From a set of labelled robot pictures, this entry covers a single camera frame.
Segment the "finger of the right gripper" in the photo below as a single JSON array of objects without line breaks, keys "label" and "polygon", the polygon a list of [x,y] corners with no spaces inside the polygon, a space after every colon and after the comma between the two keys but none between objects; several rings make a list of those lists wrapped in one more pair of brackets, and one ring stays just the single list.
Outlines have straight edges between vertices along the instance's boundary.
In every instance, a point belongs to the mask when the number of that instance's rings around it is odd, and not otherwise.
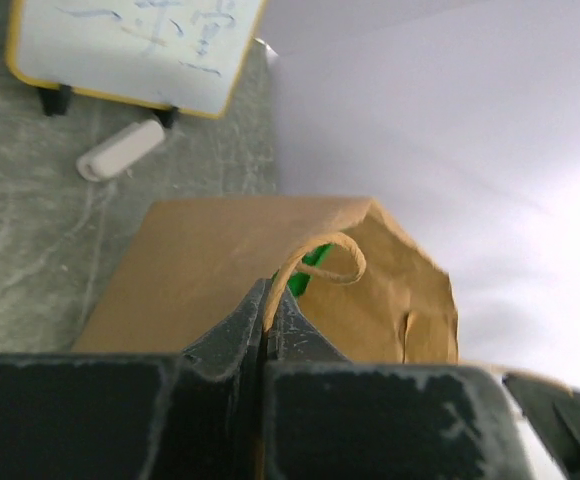
[{"label": "finger of the right gripper", "polygon": [[580,391],[519,374],[503,384],[564,476],[580,479]]}]

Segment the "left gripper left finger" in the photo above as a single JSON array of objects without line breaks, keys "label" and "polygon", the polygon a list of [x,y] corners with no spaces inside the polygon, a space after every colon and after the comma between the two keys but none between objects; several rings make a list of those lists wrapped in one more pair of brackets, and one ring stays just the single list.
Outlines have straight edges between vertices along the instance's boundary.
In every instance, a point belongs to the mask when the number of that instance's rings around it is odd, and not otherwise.
[{"label": "left gripper left finger", "polygon": [[166,354],[0,354],[0,479],[251,479],[258,281]]}]

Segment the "brown paper bag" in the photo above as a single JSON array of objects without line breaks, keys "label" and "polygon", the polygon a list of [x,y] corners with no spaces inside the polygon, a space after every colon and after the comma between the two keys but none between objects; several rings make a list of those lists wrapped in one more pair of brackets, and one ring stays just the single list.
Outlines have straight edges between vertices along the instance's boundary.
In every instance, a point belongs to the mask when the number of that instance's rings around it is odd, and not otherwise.
[{"label": "brown paper bag", "polygon": [[154,204],[76,352],[175,352],[229,315],[310,239],[342,232],[367,267],[354,284],[312,278],[303,315],[357,362],[454,363],[451,283],[376,200],[243,196]]}]

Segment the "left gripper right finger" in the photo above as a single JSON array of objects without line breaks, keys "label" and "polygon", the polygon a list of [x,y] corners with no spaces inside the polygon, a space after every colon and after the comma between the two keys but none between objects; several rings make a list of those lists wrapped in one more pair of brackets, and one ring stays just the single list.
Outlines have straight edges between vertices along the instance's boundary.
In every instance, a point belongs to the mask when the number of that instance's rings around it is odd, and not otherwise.
[{"label": "left gripper right finger", "polygon": [[289,356],[268,291],[262,401],[266,479],[528,479],[505,389],[569,388],[488,366],[355,364]]}]

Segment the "green cassava chips bag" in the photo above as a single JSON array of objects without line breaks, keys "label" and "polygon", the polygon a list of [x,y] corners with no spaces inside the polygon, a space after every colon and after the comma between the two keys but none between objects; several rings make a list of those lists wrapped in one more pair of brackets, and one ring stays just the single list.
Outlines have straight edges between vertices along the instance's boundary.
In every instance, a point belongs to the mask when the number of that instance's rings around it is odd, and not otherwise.
[{"label": "green cassava chips bag", "polygon": [[310,280],[322,275],[319,266],[332,247],[332,243],[312,242],[295,248],[272,277],[272,297],[279,299],[286,288],[295,298],[302,296]]}]

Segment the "small whiteboard yellow frame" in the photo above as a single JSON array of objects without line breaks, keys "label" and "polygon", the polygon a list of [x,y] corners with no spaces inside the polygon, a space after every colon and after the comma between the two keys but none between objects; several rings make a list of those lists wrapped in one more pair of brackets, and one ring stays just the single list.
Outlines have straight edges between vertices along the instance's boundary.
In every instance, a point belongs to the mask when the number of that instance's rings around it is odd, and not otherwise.
[{"label": "small whiteboard yellow frame", "polygon": [[6,64],[47,116],[75,95],[177,114],[227,109],[264,0],[13,1]]}]

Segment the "white whiteboard eraser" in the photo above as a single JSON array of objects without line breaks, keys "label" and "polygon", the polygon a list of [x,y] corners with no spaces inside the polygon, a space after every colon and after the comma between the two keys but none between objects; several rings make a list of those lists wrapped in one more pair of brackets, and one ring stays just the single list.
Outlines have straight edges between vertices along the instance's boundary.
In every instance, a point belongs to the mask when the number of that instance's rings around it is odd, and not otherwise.
[{"label": "white whiteboard eraser", "polygon": [[87,181],[107,181],[129,169],[164,140],[165,130],[159,121],[133,122],[80,156],[76,169]]}]

